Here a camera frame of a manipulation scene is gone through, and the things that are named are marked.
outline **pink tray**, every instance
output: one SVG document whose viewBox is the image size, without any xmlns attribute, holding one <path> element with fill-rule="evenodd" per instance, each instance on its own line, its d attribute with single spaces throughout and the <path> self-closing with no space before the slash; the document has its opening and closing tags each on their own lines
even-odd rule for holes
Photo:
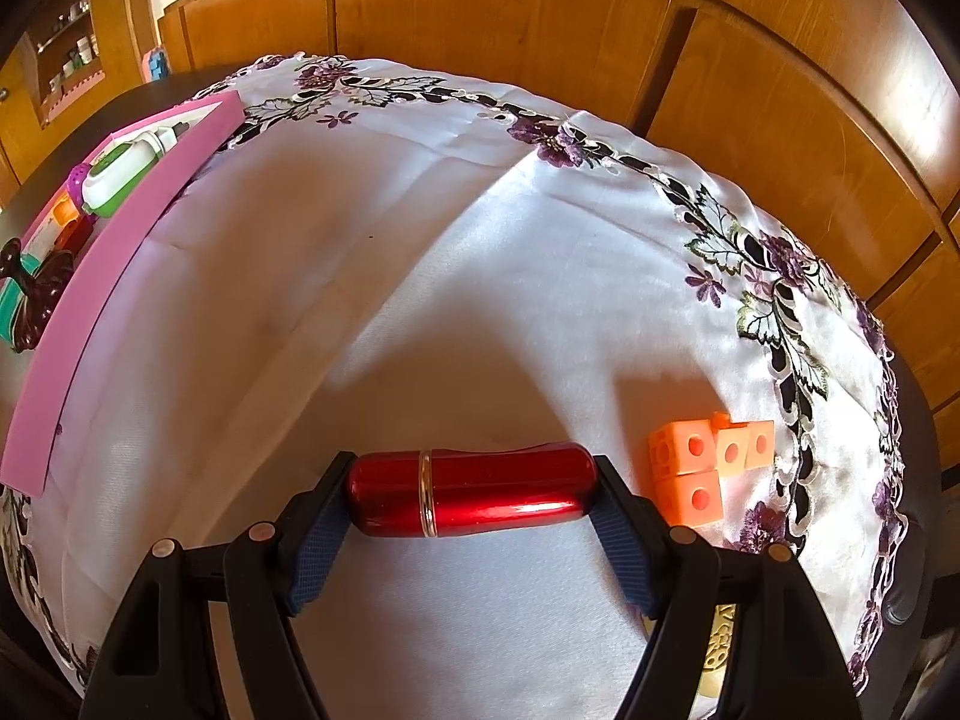
<svg viewBox="0 0 960 720">
<path fill-rule="evenodd" d="M 243 124 L 243 103 L 236 92 L 191 100 L 112 133 L 88 156 L 88 160 L 93 159 L 114 138 L 170 116 L 210 105 L 217 107 L 190 127 L 176 146 L 147 173 L 79 261 L 32 353 L 23 389 L 13 410 L 3 460 L 0 461 L 0 483 L 32 497 L 43 493 L 56 425 L 83 348 L 100 312 L 160 215 L 221 143 Z M 65 189 L 64 183 L 53 194 L 30 226 L 24 241 L 30 240 Z"/>
</svg>

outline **embroidered tablecloth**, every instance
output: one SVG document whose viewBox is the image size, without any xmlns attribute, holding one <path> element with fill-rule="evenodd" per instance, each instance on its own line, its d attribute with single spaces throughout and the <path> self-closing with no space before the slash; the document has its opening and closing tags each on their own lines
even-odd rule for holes
<svg viewBox="0 0 960 720">
<path fill-rule="evenodd" d="M 688 158 L 512 86 L 297 55 L 200 94 L 227 87 L 246 124 L 107 303 L 46 493 L 2 497 L 78 690 L 153 541 L 228 541 L 337 450 L 569 437 L 643 493 L 647 434 L 714 410 L 775 420 L 776 465 L 723 480 L 701 533 L 788 543 L 865 685 L 906 529 L 896 383 L 827 263 Z M 295 630 L 344 720 L 612 717 L 645 642 L 585 520 L 351 532 Z"/>
</svg>

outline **red cylindrical object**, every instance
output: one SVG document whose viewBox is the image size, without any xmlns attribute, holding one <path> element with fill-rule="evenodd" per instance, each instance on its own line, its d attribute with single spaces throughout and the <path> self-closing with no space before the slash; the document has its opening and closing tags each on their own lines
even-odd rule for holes
<svg viewBox="0 0 960 720">
<path fill-rule="evenodd" d="M 589 512 L 592 456 L 572 442 L 510 452 L 377 452 L 347 476 L 350 518 L 368 536 L 467 536 L 553 525 Z"/>
</svg>

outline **purple object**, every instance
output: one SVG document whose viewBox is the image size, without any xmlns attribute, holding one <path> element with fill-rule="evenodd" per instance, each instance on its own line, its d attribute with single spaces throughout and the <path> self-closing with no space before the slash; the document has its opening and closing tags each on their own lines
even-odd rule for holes
<svg viewBox="0 0 960 720">
<path fill-rule="evenodd" d="M 83 180 L 88 173 L 90 173 L 90 165 L 86 162 L 80 162 L 80 165 L 74 167 L 66 178 L 66 194 L 69 194 L 78 211 L 83 208 Z"/>
</svg>

